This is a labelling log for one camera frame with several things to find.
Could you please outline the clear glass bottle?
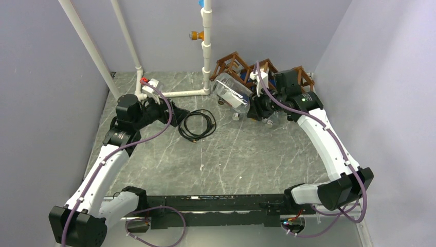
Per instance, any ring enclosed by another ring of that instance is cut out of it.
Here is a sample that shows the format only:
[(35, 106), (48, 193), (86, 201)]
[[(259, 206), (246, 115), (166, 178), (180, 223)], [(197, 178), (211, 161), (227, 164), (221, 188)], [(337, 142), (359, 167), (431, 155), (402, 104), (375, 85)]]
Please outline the clear glass bottle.
[(213, 81), (213, 92), (224, 102), (240, 113), (246, 114), (250, 109), (249, 97), (252, 91), (227, 73), (219, 74)]
[(154, 81), (155, 84), (155, 88), (159, 91), (159, 93), (157, 93), (158, 97), (160, 97), (160, 95), (164, 92), (164, 84), (162, 82), (160, 82), (159, 80), (155, 80)]

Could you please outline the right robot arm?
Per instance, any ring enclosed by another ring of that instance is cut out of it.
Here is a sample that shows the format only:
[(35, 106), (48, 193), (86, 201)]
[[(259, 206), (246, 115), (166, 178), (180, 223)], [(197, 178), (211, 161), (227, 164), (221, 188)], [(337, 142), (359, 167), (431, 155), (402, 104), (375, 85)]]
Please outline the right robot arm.
[(284, 209), (295, 214), (305, 205), (318, 204), (333, 211), (366, 199), (374, 174), (370, 168), (361, 168), (343, 146), (316, 93), (303, 91), (296, 69), (275, 73), (274, 89), (268, 88), (267, 76), (265, 72), (250, 73), (257, 88), (249, 98), (248, 117), (263, 120), (275, 112), (286, 113), (288, 121), (296, 122), (311, 140), (329, 178), (326, 183), (298, 184), (286, 189)]

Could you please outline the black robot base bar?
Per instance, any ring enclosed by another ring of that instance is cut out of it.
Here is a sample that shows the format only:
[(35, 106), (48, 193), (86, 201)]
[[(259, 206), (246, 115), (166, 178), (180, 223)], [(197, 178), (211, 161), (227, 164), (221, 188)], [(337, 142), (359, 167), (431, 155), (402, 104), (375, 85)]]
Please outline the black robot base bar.
[(310, 205), (297, 205), (282, 193), (254, 195), (147, 196), (129, 218), (149, 219), (151, 229), (194, 226), (262, 225), (314, 215)]

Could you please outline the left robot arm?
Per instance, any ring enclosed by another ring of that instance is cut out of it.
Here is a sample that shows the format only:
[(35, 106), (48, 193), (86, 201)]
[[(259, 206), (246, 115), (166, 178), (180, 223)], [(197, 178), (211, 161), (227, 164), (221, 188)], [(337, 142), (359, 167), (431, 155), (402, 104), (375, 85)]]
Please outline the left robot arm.
[(141, 216), (147, 211), (147, 192), (133, 186), (124, 188), (107, 204), (102, 203), (121, 167), (144, 142), (140, 130), (156, 121), (165, 128), (178, 127), (190, 114), (171, 99), (158, 97), (141, 102), (133, 94), (122, 95), (115, 112), (88, 175), (63, 206), (54, 206), (49, 213), (53, 235), (61, 246), (102, 246), (108, 229), (118, 220), (129, 213)]

